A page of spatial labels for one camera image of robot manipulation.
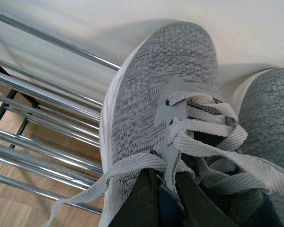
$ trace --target white midsole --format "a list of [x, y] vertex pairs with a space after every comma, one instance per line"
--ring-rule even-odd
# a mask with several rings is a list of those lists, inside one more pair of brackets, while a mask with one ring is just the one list
[[[100, 126], [99, 126], [99, 136], [100, 136], [100, 154], [103, 167], [103, 173], [105, 173], [109, 167], [112, 165], [112, 128], [113, 128], [113, 117], [116, 98], [118, 95], [118, 90], [125, 74], [125, 71], [133, 59], [134, 55], [137, 53], [139, 48], [143, 45], [141, 43], [124, 61], [119, 71], [116, 73], [113, 81], [111, 82], [102, 107]], [[114, 200], [114, 193], [112, 184], [109, 184], [108, 190], [105, 192], [104, 207], [101, 215], [101, 220], [99, 223], [100, 227], [106, 227], [111, 222], [114, 214], [114, 207], [112, 202]]]
[[249, 86], [252, 84], [252, 82], [255, 81], [259, 76], [261, 76], [263, 73], [268, 72], [270, 70], [264, 70], [262, 72], [259, 72], [251, 77], [249, 77], [247, 80], [245, 80], [233, 93], [229, 104], [232, 106], [234, 112], [237, 116], [239, 116], [240, 109], [243, 103], [244, 96], [249, 88]]

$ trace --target metal rail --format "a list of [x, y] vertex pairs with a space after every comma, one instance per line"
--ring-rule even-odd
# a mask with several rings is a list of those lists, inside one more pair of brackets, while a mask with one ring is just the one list
[[61, 116], [63, 116], [63, 117], [69, 118], [69, 119], [71, 119], [71, 120], [73, 120], [73, 121], [79, 122], [79, 123], [81, 123], [81, 124], [84, 124], [84, 125], [86, 125], [86, 126], [89, 126], [89, 127], [93, 128], [93, 129], [99, 130], [99, 127], [97, 127], [97, 126], [94, 126], [94, 125], [92, 125], [92, 124], [86, 123], [86, 122], [81, 121], [81, 120], [79, 120], [79, 119], [77, 119], [77, 118], [68, 116], [68, 115], [66, 115], [66, 114], [64, 114], [64, 113], [61, 113], [61, 112], [59, 112], [59, 111], [53, 110], [53, 109], [51, 109], [51, 108], [49, 108], [49, 107], [47, 107], [47, 106], [44, 106], [44, 105], [40, 105], [40, 104], [39, 104], [38, 107], [39, 107], [40, 109], [45, 109], [45, 110], [48, 110], [48, 111], [53, 112], [53, 113], [55, 113], [55, 114], [57, 113], [57, 114], [59, 114], [59, 115], [61, 115]]
[[91, 110], [91, 109], [86, 108], [84, 106], [81, 106], [81, 105], [79, 105], [75, 102], [72, 102], [72, 101], [67, 100], [65, 98], [61, 98], [57, 95], [51, 94], [47, 91], [44, 91], [44, 90], [39, 89], [37, 87], [34, 87], [34, 86], [32, 86], [28, 83], [22, 82], [18, 79], [4, 75], [3, 73], [0, 73], [0, 84], [11, 87], [15, 90], [21, 91], [25, 94], [36, 97], [36, 98], [41, 99], [43, 101], [46, 101], [46, 102], [52, 103], [54, 105], [60, 106], [64, 109], [66, 109], [66, 110], [69, 110], [73, 113], [87, 117], [87, 118], [89, 118], [93, 121], [96, 121], [96, 122], [100, 121], [100, 113], [97, 112], [97, 111]]
[[97, 179], [55, 163], [0, 145], [0, 162], [49, 177], [59, 182], [87, 189]]
[[47, 122], [47, 121], [45, 121], [45, 120], [43, 120], [41, 118], [37, 118], [37, 117], [32, 116], [32, 115], [30, 115], [28, 113], [23, 113], [23, 112], [21, 112], [19, 110], [16, 110], [14, 108], [5, 107], [5, 109], [7, 109], [7, 110], [9, 110], [11, 112], [14, 112], [16, 114], [20, 114], [20, 115], [25, 116], [29, 122], [33, 122], [35, 124], [44, 126], [44, 127], [48, 128], [48, 129], [54, 130], [54, 131], [59, 132], [59, 133], [61, 133], [63, 135], [66, 135], [66, 136], [70, 136], [70, 137], [72, 137], [74, 139], [77, 139], [77, 140], [80, 140], [82, 142], [88, 143], [88, 144], [90, 144], [92, 146], [95, 146], [97, 148], [100, 147], [100, 144], [99, 144], [99, 142], [97, 140], [93, 140], [93, 139], [91, 139], [91, 138], [89, 138], [87, 136], [78, 134], [78, 133], [76, 133], [74, 131], [71, 131], [71, 130], [66, 129], [64, 127], [61, 127], [59, 125]]
[[48, 41], [49, 43], [57, 45], [57, 46], [65, 49], [65, 50], [68, 50], [68, 51], [73, 52], [77, 55], [80, 55], [84, 58], [92, 60], [96, 63], [99, 63], [101, 65], [109, 67], [113, 70], [119, 70], [121, 68], [121, 63], [119, 63], [115, 60], [100, 56], [99, 54], [85, 50], [81, 47], [78, 47], [75, 44], [71, 44], [67, 41], [60, 39], [60, 38], [54, 37], [54, 36], [52, 36], [52, 35], [50, 35], [46, 32], [39, 31], [39, 30], [33, 28], [32, 26], [25, 24], [23, 22], [20, 22], [20, 21], [14, 19], [14, 18], [2, 13], [2, 12], [0, 12], [0, 21], [6, 23], [8, 25], [11, 25], [13, 27], [16, 27], [16, 28], [18, 28], [22, 31], [25, 31], [25, 32], [27, 32], [31, 35], [34, 35], [34, 36], [36, 36], [40, 39]]
[[69, 87], [66, 87], [64, 85], [57, 84], [57, 83], [55, 83], [52, 80], [45, 79], [45, 78], [43, 78], [43, 77], [41, 77], [39, 75], [36, 75], [36, 74], [34, 74], [34, 73], [32, 73], [32, 72], [30, 72], [28, 70], [21, 69], [20, 67], [12, 65], [12, 64], [10, 64], [10, 63], [8, 63], [6, 61], [0, 60], [0, 66], [6, 67], [6, 68], [8, 68], [10, 70], [18, 72], [18, 73], [20, 73], [20, 74], [22, 74], [24, 76], [27, 76], [29, 78], [32, 78], [34, 80], [40, 81], [40, 82], [42, 82], [44, 84], [50, 85], [50, 86], [52, 86], [54, 88], [57, 88], [57, 89], [59, 89], [61, 91], [65, 91], [68, 94], [71, 94], [73, 96], [76, 96], [76, 97], [79, 97], [79, 98], [84, 99], [86, 101], [89, 101], [89, 102], [91, 102], [93, 104], [96, 104], [99, 107], [103, 106], [103, 104], [99, 100], [97, 100], [95, 98], [92, 98], [92, 97], [90, 97], [90, 96], [88, 96], [86, 94], [83, 94], [83, 93], [81, 93], [79, 91], [76, 91], [76, 90], [71, 89]]
[[81, 126], [79, 126], [77, 124], [71, 123], [71, 122], [69, 122], [67, 120], [63, 120], [63, 119], [61, 119], [59, 117], [55, 117], [55, 116], [53, 116], [53, 115], [51, 115], [49, 113], [45, 113], [45, 112], [40, 111], [38, 109], [26, 106], [26, 105], [24, 105], [22, 103], [19, 103], [17, 101], [14, 101], [12, 99], [6, 98], [6, 97], [1, 96], [1, 95], [0, 95], [0, 101], [3, 102], [3, 103], [9, 104], [9, 105], [16, 106], [16, 107], [18, 107], [18, 108], [20, 108], [22, 110], [28, 111], [31, 114], [36, 114], [38, 116], [41, 116], [41, 117], [46, 118], [48, 120], [51, 120], [53, 122], [57, 122], [57, 123], [59, 123], [61, 125], [64, 125], [66, 127], [75, 129], [75, 130], [80, 131], [80, 132], [83, 132], [85, 134], [88, 134], [89, 136], [95, 137], [96, 139], [99, 139], [98, 133], [93, 132], [91, 130], [88, 130], [86, 128], [83, 128], [83, 127], [81, 127]]
[[[13, 179], [10, 179], [8, 177], [1, 176], [1, 175], [0, 175], [0, 183], [4, 183], [4, 184], [7, 184], [9, 186], [13, 186], [15, 188], [22, 189], [24, 191], [31, 192], [31, 193], [36, 194], [36, 195], [41, 195], [45, 198], [55, 200], [55, 201], [57, 201], [59, 199], [66, 199], [66, 197], [58, 195], [56, 193], [49, 192], [47, 190], [29, 185], [29, 184], [26, 184], [26, 183], [23, 183], [23, 182], [20, 182], [20, 181], [16, 181], [16, 180], [13, 180]], [[95, 206], [85, 204], [85, 203], [65, 203], [65, 204], [68, 204], [70, 206], [80, 208], [82, 210], [86, 210], [86, 211], [89, 211], [89, 212], [92, 212], [92, 213], [95, 213], [95, 214], [98, 214], [98, 215], [101, 215], [101, 213], [102, 213], [102, 209], [95, 207]]]
[[54, 159], [60, 160], [64, 163], [88, 170], [92, 173], [102, 175], [102, 165], [86, 160], [76, 155], [72, 155], [57, 148], [50, 147], [41, 142], [29, 139], [22, 135], [13, 135], [9, 132], [0, 130], [0, 140], [11, 143], [16, 146], [26, 148], [38, 154], [42, 154]]

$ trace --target white wall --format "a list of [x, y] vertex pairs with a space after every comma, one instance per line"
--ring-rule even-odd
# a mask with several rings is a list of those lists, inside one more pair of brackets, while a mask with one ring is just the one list
[[[203, 26], [229, 98], [253, 73], [284, 67], [284, 0], [0, 0], [0, 11], [123, 62], [173, 21]], [[115, 72], [0, 22], [0, 59], [103, 100]]]

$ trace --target shoelace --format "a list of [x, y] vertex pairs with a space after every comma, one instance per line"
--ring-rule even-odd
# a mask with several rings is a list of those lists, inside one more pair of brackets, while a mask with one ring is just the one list
[[[195, 177], [195, 181], [198, 183], [202, 181], [205, 187], [218, 190], [223, 194], [260, 188], [267, 190], [267, 193], [274, 192], [284, 196], [284, 169], [265, 159], [236, 152], [247, 138], [247, 132], [238, 124], [238, 118], [230, 105], [216, 103], [207, 94], [193, 92], [176, 92], [170, 95], [169, 105], [175, 105], [188, 98], [200, 106], [210, 107], [220, 113], [219, 115], [214, 115], [207, 111], [187, 106], [187, 114], [193, 119], [180, 121], [178, 118], [173, 118], [169, 127], [169, 144], [172, 144], [182, 153], [195, 157], [194, 161], [199, 171], [199, 176]], [[233, 119], [233, 126], [226, 125], [227, 118]], [[193, 137], [194, 131], [223, 136], [226, 139], [217, 147], [212, 147], [195, 140]], [[216, 156], [221, 158], [211, 161], [211, 157]], [[156, 155], [148, 153], [140, 153], [124, 158], [112, 165], [89, 189], [69, 199], [56, 201], [52, 207], [50, 219], [42, 227], [50, 225], [62, 203], [86, 203], [101, 196], [108, 189], [109, 180], [114, 176], [129, 174], [144, 168], [153, 168], [164, 173], [166, 167], [167, 162]], [[237, 167], [242, 170], [241, 173], [235, 175], [226, 174]], [[176, 172], [183, 171], [189, 171], [193, 177], [195, 176], [193, 171], [181, 159], [178, 159], [175, 163], [175, 172], [172, 177], [175, 177]]]

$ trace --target sneaker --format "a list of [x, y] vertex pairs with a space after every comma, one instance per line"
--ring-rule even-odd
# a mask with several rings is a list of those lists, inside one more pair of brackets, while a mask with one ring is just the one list
[[[107, 92], [100, 123], [104, 175], [88, 190], [57, 201], [46, 224], [61, 203], [89, 202], [106, 191], [100, 226], [107, 226], [129, 197], [141, 169], [149, 168], [162, 173], [158, 177], [164, 183], [158, 190], [179, 207], [185, 204], [178, 195], [183, 176], [178, 173], [183, 172], [188, 173], [187, 182], [198, 185], [196, 190], [202, 189], [232, 223], [244, 224], [262, 205], [264, 192], [284, 196], [284, 170], [241, 154], [246, 138], [233, 109], [220, 97], [210, 36], [188, 22], [165, 26], [128, 57]], [[232, 212], [247, 197], [248, 215]]]
[[[241, 146], [243, 153], [284, 168], [284, 69], [250, 77], [236, 90], [231, 104], [249, 134]], [[273, 194], [270, 200], [284, 225], [284, 198]]]

